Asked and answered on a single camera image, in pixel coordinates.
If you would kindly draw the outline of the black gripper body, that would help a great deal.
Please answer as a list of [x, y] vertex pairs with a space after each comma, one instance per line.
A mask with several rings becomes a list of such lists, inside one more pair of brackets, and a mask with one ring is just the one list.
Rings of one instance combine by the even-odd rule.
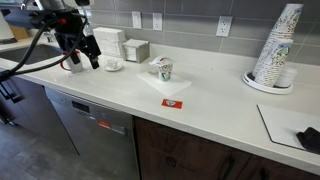
[[73, 10], [62, 14], [59, 20], [61, 25], [55, 29], [55, 37], [60, 48], [69, 52], [73, 46], [76, 46], [82, 53], [91, 55], [87, 36], [84, 33], [88, 23], [87, 17], [79, 14], [77, 10]]

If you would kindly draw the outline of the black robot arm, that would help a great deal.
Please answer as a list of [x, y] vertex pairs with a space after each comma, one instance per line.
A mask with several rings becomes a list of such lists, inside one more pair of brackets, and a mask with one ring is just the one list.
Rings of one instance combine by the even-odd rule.
[[2, 2], [5, 21], [13, 26], [54, 30], [59, 47], [72, 58], [79, 50], [89, 59], [93, 69], [99, 67], [101, 55], [98, 43], [93, 34], [86, 34], [89, 24], [86, 15], [80, 14], [78, 8], [94, 4], [94, 0], [12, 0]]

